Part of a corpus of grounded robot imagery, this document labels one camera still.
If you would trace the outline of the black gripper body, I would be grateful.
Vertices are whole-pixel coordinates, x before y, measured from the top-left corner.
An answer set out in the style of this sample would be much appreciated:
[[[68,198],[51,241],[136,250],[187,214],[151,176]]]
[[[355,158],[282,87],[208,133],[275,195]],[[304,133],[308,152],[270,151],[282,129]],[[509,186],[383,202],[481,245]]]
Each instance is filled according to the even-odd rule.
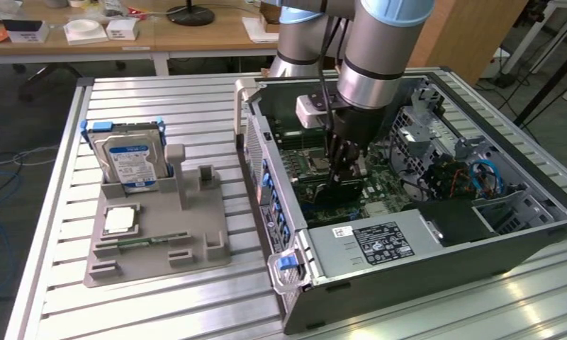
[[[376,138],[384,121],[384,110],[359,110],[355,107],[334,113],[334,134],[344,141],[366,149]]]

